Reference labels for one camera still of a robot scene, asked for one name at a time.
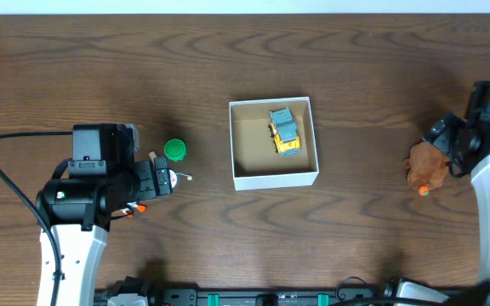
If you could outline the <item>green round toy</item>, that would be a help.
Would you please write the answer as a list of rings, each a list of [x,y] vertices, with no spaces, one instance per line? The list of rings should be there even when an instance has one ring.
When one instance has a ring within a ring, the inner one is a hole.
[[[173,162],[184,160],[187,154],[186,144],[182,139],[170,139],[163,149],[165,156]]]

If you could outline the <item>yellow grey toy truck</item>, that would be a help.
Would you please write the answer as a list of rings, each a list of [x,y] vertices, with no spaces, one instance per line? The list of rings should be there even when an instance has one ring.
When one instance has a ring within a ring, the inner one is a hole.
[[[268,132],[279,156],[291,156],[301,151],[298,127],[289,107],[270,111]]]

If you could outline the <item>brown plush toy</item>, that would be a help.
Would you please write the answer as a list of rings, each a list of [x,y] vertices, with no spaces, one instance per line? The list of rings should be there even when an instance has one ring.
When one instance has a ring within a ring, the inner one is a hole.
[[[408,185],[421,196],[441,188],[449,173],[448,162],[449,158],[431,144],[421,142],[412,146],[409,157],[403,162]]]

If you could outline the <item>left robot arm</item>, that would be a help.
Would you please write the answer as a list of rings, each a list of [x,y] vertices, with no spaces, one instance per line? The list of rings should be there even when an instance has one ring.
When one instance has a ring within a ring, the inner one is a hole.
[[[163,157],[136,161],[132,124],[77,124],[72,156],[39,191],[36,206],[48,228],[40,236],[40,305],[91,305],[111,221],[145,210],[173,192]]]

